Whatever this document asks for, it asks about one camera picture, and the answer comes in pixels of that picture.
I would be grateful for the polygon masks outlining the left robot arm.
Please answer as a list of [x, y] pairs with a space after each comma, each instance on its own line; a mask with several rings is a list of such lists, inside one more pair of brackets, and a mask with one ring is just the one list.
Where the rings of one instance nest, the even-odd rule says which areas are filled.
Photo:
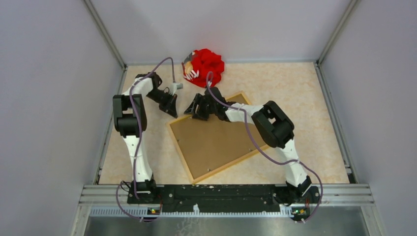
[[134, 83], [122, 94], [112, 98], [114, 127], [124, 140], [133, 168], [133, 181], [130, 194], [133, 198], [152, 203], [158, 191], [149, 165], [145, 145], [145, 132], [148, 125], [144, 97], [158, 104], [158, 108], [177, 118], [176, 89], [159, 89], [162, 79], [155, 72], [138, 74]]

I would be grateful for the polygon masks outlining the yellow wooden picture frame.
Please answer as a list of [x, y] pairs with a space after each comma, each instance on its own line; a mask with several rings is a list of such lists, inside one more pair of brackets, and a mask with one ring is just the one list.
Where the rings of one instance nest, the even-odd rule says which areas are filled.
[[187, 181], [192, 184], [266, 184], [282, 180], [254, 147], [243, 122], [207, 121], [185, 115], [195, 94], [179, 106], [178, 119], [167, 123]]

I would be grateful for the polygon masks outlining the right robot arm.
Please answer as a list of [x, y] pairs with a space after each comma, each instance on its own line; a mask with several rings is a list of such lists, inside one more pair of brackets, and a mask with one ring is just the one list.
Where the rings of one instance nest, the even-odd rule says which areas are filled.
[[204, 94], [196, 94], [184, 114], [194, 119], [207, 121], [210, 115], [226, 122], [253, 124], [262, 140], [281, 157], [284, 166], [289, 198], [301, 203], [308, 197], [312, 182], [299, 162], [294, 141], [294, 124], [274, 101], [264, 105], [248, 105], [226, 101], [217, 87]]

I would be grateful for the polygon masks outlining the brown cardboard backing board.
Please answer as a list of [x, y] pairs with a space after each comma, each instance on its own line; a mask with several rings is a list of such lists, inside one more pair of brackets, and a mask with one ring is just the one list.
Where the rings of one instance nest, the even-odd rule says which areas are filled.
[[255, 125], [221, 121], [215, 115], [207, 121], [183, 115], [167, 128], [192, 184], [257, 154], [255, 144], [262, 150], [269, 147]]

